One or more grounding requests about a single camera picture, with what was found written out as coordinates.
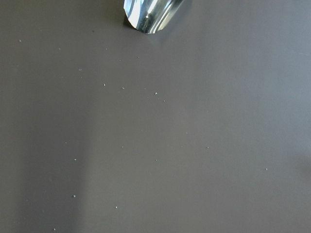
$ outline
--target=shiny silver object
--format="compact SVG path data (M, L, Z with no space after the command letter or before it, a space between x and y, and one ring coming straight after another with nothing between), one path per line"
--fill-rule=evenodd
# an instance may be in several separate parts
M162 30L176 13L183 0L124 0L129 22L143 33Z

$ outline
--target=curved metal sheet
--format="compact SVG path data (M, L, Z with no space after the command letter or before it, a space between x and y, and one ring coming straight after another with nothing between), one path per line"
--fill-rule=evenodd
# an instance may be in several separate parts
M143 33L156 33L169 23L183 0L124 0L129 22Z

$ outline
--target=gray surface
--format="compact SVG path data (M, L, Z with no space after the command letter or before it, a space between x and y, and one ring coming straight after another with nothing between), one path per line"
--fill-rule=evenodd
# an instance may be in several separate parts
M1 233L310 232L311 2L122 4L0 2Z

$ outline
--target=reflective foil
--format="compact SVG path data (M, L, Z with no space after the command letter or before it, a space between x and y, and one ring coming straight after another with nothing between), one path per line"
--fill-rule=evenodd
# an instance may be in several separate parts
M124 0L129 22L143 33L156 33L169 23L184 0Z

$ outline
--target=metallic object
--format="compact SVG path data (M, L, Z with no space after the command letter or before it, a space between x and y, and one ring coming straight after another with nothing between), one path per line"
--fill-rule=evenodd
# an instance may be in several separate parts
M124 0L129 22L143 33L162 30L176 13L183 0Z

